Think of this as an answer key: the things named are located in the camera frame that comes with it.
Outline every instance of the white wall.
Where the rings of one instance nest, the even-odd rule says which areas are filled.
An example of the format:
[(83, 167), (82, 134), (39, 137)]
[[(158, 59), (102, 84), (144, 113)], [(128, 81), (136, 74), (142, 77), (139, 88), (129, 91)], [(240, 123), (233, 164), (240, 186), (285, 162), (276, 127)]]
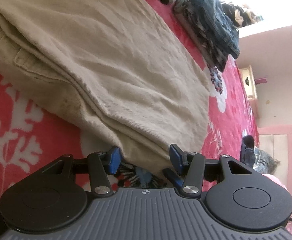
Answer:
[(267, 78), (256, 86), (258, 127), (292, 124), (292, 26), (240, 38), (239, 46), (239, 68), (251, 64), (255, 78)]

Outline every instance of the pink wooden bed frame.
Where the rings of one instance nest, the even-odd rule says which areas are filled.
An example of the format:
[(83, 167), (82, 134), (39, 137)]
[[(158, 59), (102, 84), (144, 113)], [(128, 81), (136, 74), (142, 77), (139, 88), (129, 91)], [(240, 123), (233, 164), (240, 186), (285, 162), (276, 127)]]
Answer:
[(264, 128), (258, 128), (260, 135), (268, 134), (286, 134), (288, 141), (288, 175), (287, 190), (292, 195), (292, 125), (277, 125)]

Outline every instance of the white nightstand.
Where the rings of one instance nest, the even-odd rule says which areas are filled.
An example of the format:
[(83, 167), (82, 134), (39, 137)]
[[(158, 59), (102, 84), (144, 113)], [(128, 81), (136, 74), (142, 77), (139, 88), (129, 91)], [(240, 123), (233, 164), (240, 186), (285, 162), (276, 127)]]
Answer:
[(253, 75), (252, 66), (249, 65), (247, 68), (241, 68), (240, 74), (242, 76), (242, 81), (244, 84), (244, 88), (246, 91), (246, 95), (249, 101), (249, 104), (253, 110), (253, 114), (257, 119), (259, 117), (258, 114), (258, 99), (255, 87), (255, 80)]

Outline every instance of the gray ribbed plate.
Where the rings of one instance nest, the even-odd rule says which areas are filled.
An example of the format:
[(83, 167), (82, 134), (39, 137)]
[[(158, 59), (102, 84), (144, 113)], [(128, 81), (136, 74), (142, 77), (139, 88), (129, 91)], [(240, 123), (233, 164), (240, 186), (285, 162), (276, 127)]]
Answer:
[(27, 235), (9, 230), (0, 240), (291, 240), (285, 229), (248, 234), (212, 219), (196, 199), (178, 196), (173, 188), (120, 188), (94, 200), (75, 223), (58, 232)]

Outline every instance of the red blanket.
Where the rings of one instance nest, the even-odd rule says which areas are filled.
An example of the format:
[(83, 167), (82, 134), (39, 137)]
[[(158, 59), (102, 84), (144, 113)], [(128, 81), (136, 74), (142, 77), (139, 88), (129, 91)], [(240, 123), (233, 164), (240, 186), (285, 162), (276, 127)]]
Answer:
[[(207, 158), (229, 154), (239, 158), (241, 138), (257, 128), (243, 89), (235, 61), (230, 57), (225, 71), (209, 70), (197, 47), (172, 14), (159, 0), (146, 0), (165, 20), (181, 43), (211, 80), (209, 124), (201, 151)], [(11, 185), (59, 156), (71, 153), (83, 158), (89, 153), (89, 137), (79, 128), (36, 106), (5, 82), (0, 75), (0, 196)], [(113, 189), (125, 176), (111, 177)], [(84, 188), (88, 177), (78, 176)], [(130, 181), (123, 181), (129, 186)], [(211, 185), (205, 183), (203, 190)]]

